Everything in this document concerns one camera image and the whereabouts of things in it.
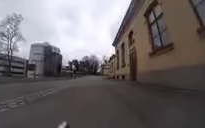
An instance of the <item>asphalt road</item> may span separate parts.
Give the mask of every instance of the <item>asphalt road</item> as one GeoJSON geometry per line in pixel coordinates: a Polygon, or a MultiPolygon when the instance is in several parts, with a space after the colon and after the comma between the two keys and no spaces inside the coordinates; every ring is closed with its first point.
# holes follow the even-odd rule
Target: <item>asphalt road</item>
{"type": "Polygon", "coordinates": [[[35,84],[62,90],[0,112],[0,128],[57,128],[63,121],[71,128],[205,128],[204,92],[101,77],[35,84]]]}

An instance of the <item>tree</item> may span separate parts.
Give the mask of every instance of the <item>tree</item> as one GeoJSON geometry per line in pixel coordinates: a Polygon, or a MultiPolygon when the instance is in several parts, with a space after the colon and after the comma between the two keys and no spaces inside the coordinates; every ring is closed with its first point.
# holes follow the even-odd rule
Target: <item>tree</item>
{"type": "Polygon", "coordinates": [[[69,69],[70,70],[72,70],[72,65],[73,65],[72,61],[69,61],[69,69]]]}
{"type": "Polygon", "coordinates": [[[18,52],[18,42],[25,41],[20,24],[23,21],[21,14],[13,13],[0,22],[0,53],[7,55],[7,73],[11,75],[14,52],[18,52]]]}
{"type": "Polygon", "coordinates": [[[74,65],[76,71],[79,71],[79,61],[77,59],[72,60],[72,64],[74,65]]]}

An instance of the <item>building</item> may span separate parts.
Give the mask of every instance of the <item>building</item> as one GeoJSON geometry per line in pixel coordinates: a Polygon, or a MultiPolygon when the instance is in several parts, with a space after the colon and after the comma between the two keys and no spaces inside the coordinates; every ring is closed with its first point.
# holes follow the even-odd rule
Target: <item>building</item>
{"type": "Polygon", "coordinates": [[[113,46],[116,79],[205,90],[205,1],[132,0],[113,46]]]}
{"type": "Polygon", "coordinates": [[[101,65],[101,74],[104,76],[109,75],[110,65],[108,63],[104,63],[101,65]]]}
{"type": "Polygon", "coordinates": [[[112,55],[108,61],[109,64],[109,78],[115,78],[115,55],[112,55]]]}
{"type": "Polygon", "coordinates": [[[61,73],[62,55],[60,49],[49,43],[31,45],[29,77],[58,76],[61,73]]]}
{"type": "MultiPolygon", "coordinates": [[[[11,63],[11,75],[16,77],[25,77],[27,73],[27,63],[26,59],[13,56],[13,61],[11,63]]],[[[6,54],[0,53],[0,76],[6,75],[8,71],[8,59],[6,54]]]]}

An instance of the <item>sky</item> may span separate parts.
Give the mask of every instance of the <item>sky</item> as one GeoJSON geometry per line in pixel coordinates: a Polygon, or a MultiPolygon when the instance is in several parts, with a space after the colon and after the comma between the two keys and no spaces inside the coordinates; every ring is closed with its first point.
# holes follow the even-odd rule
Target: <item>sky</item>
{"type": "Polygon", "coordinates": [[[95,54],[114,53],[112,42],[130,0],[0,0],[0,20],[13,12],[22,14],[19,44],[28,58],[32,43],[50,42],[61,49],[63,62],[95,54]]]}

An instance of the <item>doorway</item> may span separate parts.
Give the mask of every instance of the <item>doorway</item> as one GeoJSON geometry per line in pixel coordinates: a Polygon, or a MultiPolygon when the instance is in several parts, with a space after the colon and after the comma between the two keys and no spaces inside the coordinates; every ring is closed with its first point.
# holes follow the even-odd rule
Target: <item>doorway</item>
{"type": "Polygon", "coordinates": [[[135,81],[137,78],[137,58],[135,49],[130,52],[130,80],[135,81]]]}

